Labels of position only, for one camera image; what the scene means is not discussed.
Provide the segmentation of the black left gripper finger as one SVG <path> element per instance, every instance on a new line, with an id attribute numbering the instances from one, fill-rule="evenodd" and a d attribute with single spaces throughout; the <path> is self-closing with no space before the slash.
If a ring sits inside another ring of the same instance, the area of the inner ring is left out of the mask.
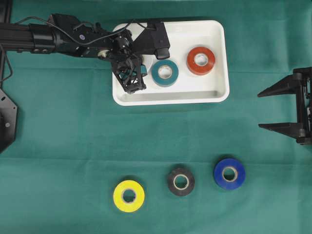
<path id="1" fill-rule="evenodd" d="M 147 75 L 147 69 L 146 69 L 146 66 L 145 65 L 141 65 L 140 66 L 140 73 L 142 76 L 146 76 Z"/>

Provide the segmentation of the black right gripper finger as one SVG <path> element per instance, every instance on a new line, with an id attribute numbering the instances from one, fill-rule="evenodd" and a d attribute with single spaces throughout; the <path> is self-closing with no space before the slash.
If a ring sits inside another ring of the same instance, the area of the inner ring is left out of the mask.
<path id="1" fill-rule="evenodd" d="M 303 123 L 270 123 L 259 124 L 260 128 L 274 131 L 288 137 L 296 139 L 297 143 L 306 143 L 306 130 Z"/>
<path id="2" fill-rule="evenodd" d="M 301 76 L 292 74 L 284 77 L 271 87 L 266 88 L 264 91 L 260 92 L 257 96 L 260 98 L 285 94 L 296 94 L 297 92 L 296 90 L 300 86 L 301 86 Z"/>

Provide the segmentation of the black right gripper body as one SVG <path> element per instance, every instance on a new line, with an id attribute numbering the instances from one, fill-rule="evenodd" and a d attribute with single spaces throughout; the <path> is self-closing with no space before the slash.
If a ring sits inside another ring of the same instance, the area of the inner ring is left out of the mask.
<path id="1" fill-rule="evenodd" d="M 301 145 L 312 144 L 312 68 L 293 70 L 295 80 L 297 123 L 299 137 L 296 142 Z"/>

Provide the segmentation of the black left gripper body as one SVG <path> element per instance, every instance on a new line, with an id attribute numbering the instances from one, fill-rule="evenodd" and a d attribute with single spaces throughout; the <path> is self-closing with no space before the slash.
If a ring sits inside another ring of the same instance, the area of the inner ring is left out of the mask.
<path id="1" fill-rule="evenodd" d="M 123 90 L 128 94 L 146 89 L 143 77 L 140 73 L 142 56 L 132 52 L 132 33 L 127 27 L 130 24 L 115 32 L 110 32 L 104 42 L 111 42 L 112 47 L 101 49 L 97 53 L 97 58 L 108 61 L 111 64 L 112 72 L 122 86 Z"/>

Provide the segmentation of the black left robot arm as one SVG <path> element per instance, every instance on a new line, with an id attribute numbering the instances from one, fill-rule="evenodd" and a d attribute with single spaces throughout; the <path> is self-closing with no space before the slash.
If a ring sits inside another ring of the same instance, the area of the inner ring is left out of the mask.
<path id="1" fill-rule="evenodd" d="M 1 23 L 2 51 L 32 54 L 59 53 L 78 58 L 107 61 L 123 90 L 128 94 L 146 89 L 147 75 L 143 55 L 153 54 L 152 31 L 145 28 L 136 38 L 124 26 L 114 32 L 100 23 L 82 22 L 70 15 L 52 14 L 48 20 L 36 18 L 38 24 L 25 24 L 27 17 L 17 23 Z"/>

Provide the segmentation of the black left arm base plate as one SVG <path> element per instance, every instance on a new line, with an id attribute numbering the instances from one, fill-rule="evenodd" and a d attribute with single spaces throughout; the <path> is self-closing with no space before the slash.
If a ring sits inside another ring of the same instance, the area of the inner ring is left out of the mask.
<path id="1" fill-rule="evenodd" d="M 18 107 L 0 90 L 0 152 L 6 150 L 16 138 Z"/>

